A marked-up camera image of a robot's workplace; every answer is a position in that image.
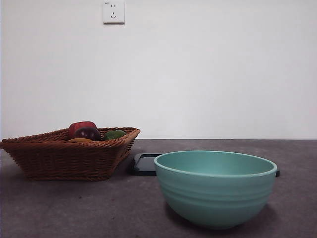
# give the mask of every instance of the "gray countertop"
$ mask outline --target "gray countertop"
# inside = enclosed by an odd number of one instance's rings
[[[165,202],[156,177],[132,176],[138,153],[222,150],[277,163],[267,205],[225,231],[197,227]],[[109,180],[27,181],[4,151],[0,168],[1,238],[316,238],[316,140],[137,139]]]

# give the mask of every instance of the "red apple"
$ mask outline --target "red apple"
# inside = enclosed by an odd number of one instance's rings
[[[72,125],[69,126],[69,129],[68,129],[68,135],[67,135],[68,139],[69,140],[74,139],[75,131],[82,127],[92,127],[97,129],[96,125],[91,121],[81,121],[81,122],[73,123]]]
[[[87,126],[79,128],[75,131],[75,138],[86,138],[91,139],[92,141],[101,140],[100,132],[93,127]]]

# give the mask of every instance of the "electrical outlet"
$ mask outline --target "electrical outlet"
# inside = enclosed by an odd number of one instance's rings
[[[104,24],[124,24],[124,1],[105,1],[103,8]]]

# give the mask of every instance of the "teal ceramic bowl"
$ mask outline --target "teal ceramic bowl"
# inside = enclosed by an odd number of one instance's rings
[[[277,170],[269,160],[224,151],[171,152],[154,162],[169,206],[192,223],[217,230],[257,215]]]

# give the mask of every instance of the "wicker basket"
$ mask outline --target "wicker basket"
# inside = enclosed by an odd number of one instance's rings
[[[117,165],[130,153],[139,129],[132,127],[98,128],[99,132],[123,130],[121,138],[108,141],[67,141],[68,129],[3,139],[4,149],[29,180],[87,180],[110,178]]]

